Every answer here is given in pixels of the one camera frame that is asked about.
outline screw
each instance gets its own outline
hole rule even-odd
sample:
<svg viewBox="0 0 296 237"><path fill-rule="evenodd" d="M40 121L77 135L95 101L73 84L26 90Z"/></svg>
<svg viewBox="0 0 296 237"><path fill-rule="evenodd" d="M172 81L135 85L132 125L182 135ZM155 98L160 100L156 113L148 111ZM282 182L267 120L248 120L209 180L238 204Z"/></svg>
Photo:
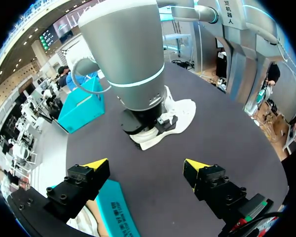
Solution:
<svg viewBox="0 0 296 237"><path fill-rule="evenodd" d="M245 187L241 187L240 192L241 192L242 195L246 195L247 194L247 189Z"/></svg>
<svg viewBox="0 0 296 237"><path fill-rule="evenodd" d="M226 200L227 200L227 201L231 201L231 200L232 200L232 196L231 196L231 195L227 195L227 196L226 196Z"/></svg>
<svg viewBox="0 0 296 237"><path fill-rule="evenodd" d="M211 181L211 186L212 186L212 187L217 186L217 181L216 181L216 180Z"/></svg>
<svg viewBox="0 0 296 237"><path fill-rule="evenodd" d="M223 181L224 181L225 183L227 183L227 182L229 181L229 177L228 177L228 176L224 176L224 177L223 177Z"/></svg>
<svg viewBox="0 0 296 237"><path fill-rule="evenodd" d="M61 200L66 200L66 199L67 199L67 195L65 195L65 194L61 194L61 195L60 195L60 199L61 199Z"/></svg>
<svg viewBox="0 0 296 237"><path fill-rule="evenodd" d="M50 192L52 192L52 191L53 191L53 188L51 188L51 187L48 187L48 188L46 189L46 191L47 191L48 193L50 193Z"/></svg>

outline cyan box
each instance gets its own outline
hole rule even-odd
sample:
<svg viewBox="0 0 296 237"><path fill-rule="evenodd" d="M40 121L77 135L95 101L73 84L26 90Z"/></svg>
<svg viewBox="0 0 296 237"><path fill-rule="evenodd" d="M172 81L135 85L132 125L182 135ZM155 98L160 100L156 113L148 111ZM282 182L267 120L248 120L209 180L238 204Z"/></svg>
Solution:
<svg viewBox="0 0 296 237"><path fill-rule="evenodd" d="M102 91L97 77L82 84L91 91ZM58 122L69 133L74 133L105 113L103 94L89 94L79 88L71 92L60 112Z"/></svg>
<svg viewBox="0 0 296 237"><path fill-rule="evenodd" d="M118 182L107 180L95 200L110 237L140 237Z"/></svg>

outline green sign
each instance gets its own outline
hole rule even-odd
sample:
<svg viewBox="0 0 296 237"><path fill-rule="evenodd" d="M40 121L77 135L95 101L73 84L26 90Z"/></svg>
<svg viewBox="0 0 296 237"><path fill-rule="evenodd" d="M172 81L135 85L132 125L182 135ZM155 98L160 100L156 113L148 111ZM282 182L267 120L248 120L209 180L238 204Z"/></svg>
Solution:
<svg viewBox="0 0 296 237"><path fill-rule="evenodd" d="M44 48L45 50L47 50L47 49L48 49L48 45L47 45L47 43L46 43L46 40L44 39L44 36L40 36L39 38L40 38L40 42L41 42L41 44L43 45L43 48Z"/></svg>

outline pillar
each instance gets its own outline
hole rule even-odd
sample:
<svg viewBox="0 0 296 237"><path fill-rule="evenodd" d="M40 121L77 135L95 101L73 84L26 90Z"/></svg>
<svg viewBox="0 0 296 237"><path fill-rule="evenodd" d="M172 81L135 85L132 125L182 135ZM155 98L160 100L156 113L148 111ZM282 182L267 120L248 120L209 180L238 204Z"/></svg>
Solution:
<svg viewBox="0 0 296 237"><path fill-rule="evenodd" d="M48 63L49 58L47 57L45 50L42 48L41 42L39 40L34 41L32 44L32 50L37 57L38 64L40 64L40 69L48 77L52 78L56 76L57 72Z"/></svg>

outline dark gray table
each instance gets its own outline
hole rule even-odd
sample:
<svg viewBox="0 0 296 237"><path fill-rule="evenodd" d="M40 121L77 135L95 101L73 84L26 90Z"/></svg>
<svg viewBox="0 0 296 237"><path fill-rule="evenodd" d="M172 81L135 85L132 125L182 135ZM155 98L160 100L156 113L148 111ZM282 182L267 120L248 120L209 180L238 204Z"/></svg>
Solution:
<svg viewBox="0 0 296 237"><path fill-rule="evenodd" d="M185 132L138 150L120 127L123 107L110 90L105 115L69 136L67 168L108 158L110 179L121 184L143 237L215 237L224 226L183 177L185 158L219 164L232 182L247 188L247 198L261 193L274 201L276 211L287 193L287 180L260 128L239 104L198 76L166 64L165 77L175 100L196 102L195 118Z"/></svg>

